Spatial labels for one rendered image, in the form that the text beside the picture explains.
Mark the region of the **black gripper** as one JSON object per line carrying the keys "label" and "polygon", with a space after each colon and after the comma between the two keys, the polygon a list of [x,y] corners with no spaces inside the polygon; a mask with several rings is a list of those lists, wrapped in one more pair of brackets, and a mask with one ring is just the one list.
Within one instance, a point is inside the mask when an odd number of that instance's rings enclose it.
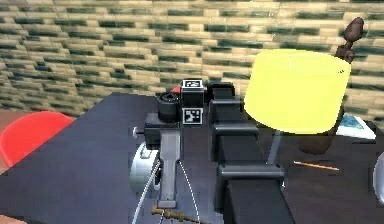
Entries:
{"label": "black gripper", "polygon": [[172,209],[177,207],[176,202],[176,166],[177,162],[183,172],[185,181],[188,185],[192,203],[196,212],[197,223],[201,223],[200,213],[196,203],[192,184],[182,161],[179,161],[182,154],[181,127],[179,122],[179,97],[172,92],[165,92],[157,97],[157,112],[149,113],[145,120],[144,130],[139,131],[133,128],[132,136],[137,138],[140,134],[144,135],[144,141],[148,150],[158,151],[158,160],[152,169],[149,179],[146,182],[139,202],[134,212],[131,224],[136,224],[150,184],[153,182],[155,174],[161,171],[160,195],[157,206],[162,209]]}

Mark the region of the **red chair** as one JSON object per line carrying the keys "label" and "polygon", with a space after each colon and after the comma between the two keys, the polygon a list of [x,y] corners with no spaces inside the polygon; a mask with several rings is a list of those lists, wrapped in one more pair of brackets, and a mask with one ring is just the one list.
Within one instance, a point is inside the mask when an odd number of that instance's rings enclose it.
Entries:
{"label": "red chair", "polygon": [[52,111],[22,116],[0,133],[0,156],[10,168],[73,122],[74,118]]}

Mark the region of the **yellow table lamp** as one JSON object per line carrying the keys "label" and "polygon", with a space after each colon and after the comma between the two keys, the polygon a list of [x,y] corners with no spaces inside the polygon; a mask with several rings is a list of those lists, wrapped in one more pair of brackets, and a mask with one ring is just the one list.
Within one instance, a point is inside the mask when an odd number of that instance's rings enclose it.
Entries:
{"label": "yellow table lamp", "polygon": [[276,131],[267,162],[273,164],[281,134],[319,134],[336,123],[351,64],[324,53],[272,49],[258,53],[244,109]]}

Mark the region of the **brown knobbly stick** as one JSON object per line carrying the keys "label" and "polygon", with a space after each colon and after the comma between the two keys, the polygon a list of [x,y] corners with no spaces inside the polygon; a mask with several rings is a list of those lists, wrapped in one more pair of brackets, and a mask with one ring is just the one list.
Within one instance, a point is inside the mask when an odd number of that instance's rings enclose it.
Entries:
{"label": "brown knobbly stick", "polygon": [[183,212],[176,212],[171,209],[161,209],[161,208],[158,208],[156,205],[152,207],[151,214],[152,215],[159,214],[166,219],[175,219],[175,220],[178,220],[179,222],[189,221],[196,224],[208,224],[205,221],[201,221],[199,219],[186,216]]}

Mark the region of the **white round alarm clock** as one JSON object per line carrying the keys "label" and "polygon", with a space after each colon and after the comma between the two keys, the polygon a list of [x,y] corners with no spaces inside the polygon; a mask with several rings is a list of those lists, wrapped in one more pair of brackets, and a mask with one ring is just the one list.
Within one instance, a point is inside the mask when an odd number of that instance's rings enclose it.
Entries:
{"label": "white round alarm clock", "polygon": [[158,151],[148,150],[146,143],[142,142],[133,157],[130,170],[131,189],[136,193],[141,193],[155,166],[158,162]]}

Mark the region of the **black table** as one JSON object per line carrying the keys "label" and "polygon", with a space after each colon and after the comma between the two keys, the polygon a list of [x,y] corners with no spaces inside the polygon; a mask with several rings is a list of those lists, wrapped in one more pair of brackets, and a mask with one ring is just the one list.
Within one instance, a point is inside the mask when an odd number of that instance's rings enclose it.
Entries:
{"label": "black table", "polygon": [[[0,175],[0,214],[28,224],[131,224],[139,200],[129,183],[137,141],[131,135],[154,111],[153,97],[113,93],[53,139]],[[210,158],[207,125],[188,127],[183,165],[202,220],[224,224],[213,210],[216,165]],[[303,154],[298,139],[282,140],[280,161],[286,170],[282,193],[297,224],[384,224],[384,207],[371,187],[372,169],[384,152],[384,133],[373,141],[337,136],[321,156]],[[295,165],[293,161],[339,168]],[[196,216],[182,170],[178,207]],[[137,224],[158,224],[145,201]]]}

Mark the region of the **orange pencil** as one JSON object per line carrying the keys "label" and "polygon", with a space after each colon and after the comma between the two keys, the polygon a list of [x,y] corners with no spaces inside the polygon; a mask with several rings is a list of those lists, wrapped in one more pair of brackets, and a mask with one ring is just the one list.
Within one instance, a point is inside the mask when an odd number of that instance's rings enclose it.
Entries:
{"label": "orange pencil", "polygon": [[339,168],[331,167],[331,166],[325,166],[325,165],[319,165],[319,164],[312,164],[312,163],[306,163],[306,162],[300,162],[300,161],[293,161],[295,165],[300,166],[306,166],[306,167],[312,167],[317,169],[324,169],[324,170],[331,170],[331,171],[339,171]]}

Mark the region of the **white and teal book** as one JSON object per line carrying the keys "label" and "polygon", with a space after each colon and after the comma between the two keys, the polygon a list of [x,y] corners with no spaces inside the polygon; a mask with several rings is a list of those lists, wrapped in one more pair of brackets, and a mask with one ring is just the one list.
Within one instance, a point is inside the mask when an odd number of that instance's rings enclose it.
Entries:
{"label": "white and teal book", "polygon": [[360,118],[354,115],[344,115],[336,132],[339,136],[375,140],[376,134]]}

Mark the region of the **grey round object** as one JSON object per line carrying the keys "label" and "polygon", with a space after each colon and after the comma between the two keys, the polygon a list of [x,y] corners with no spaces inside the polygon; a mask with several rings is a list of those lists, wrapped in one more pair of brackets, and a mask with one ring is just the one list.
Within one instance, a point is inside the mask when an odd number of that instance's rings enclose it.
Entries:
{"label": "grey round object", "polygon": [[377,158],[372,174],[372,182],[376,198],[384,205],[384,152]]}

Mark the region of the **brown carved statue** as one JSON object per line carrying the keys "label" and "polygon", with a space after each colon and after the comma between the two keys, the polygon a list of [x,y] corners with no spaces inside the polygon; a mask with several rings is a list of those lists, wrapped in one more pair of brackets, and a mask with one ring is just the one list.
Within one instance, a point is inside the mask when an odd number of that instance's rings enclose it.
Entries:
{"label": "brown carved statue", "polygon": [[[337,48],[335,56],[351,63],[354,60],[355,53],[353,51],[353,44],[362,38],[364,20],[361,17],[356,17],[352,20],[344,31],[344,40],[346,43]],[[299,138],[299,149],[306,154],[321,155],[325,154],[336,135],[337,129],[340,125],[344,115],[344,106],[339,108],[338,117],[335,125],[327,132],[304,135]]]}

